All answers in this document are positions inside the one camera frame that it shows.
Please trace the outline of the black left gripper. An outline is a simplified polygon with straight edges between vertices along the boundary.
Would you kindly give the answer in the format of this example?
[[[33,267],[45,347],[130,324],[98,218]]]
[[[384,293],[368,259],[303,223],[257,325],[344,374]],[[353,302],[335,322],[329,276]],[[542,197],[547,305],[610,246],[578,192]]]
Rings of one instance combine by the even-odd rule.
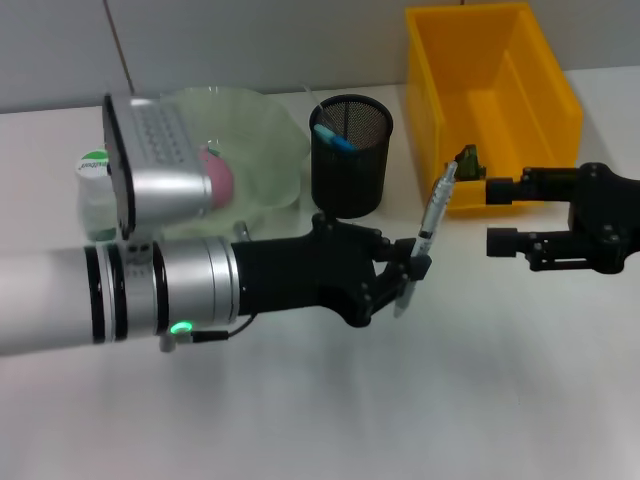
[[[349,326],[363,328],[372,316],[394,304],[399,318],[432,263],[413,255],[415,238],[391,242],[379,230],[312,217],[305,235],[251,240],[232,245],[240,286],[239,313],[323,307]],[[376,276],[374,264],[385,263]]]

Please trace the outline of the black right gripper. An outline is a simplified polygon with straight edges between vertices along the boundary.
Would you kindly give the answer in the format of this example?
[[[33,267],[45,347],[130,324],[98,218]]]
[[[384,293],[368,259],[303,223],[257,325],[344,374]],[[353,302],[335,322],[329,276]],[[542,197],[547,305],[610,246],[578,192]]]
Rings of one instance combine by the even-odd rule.
[[[603,163],[579,168],[523,169],[518,181],[490,178],[487,205],[516,201],[570,204],[568,231],[520,232],[488,228],[486,255],[523,254],[532,271],[593,270],[617,274],[639,251],[639,182],[615,174]]]

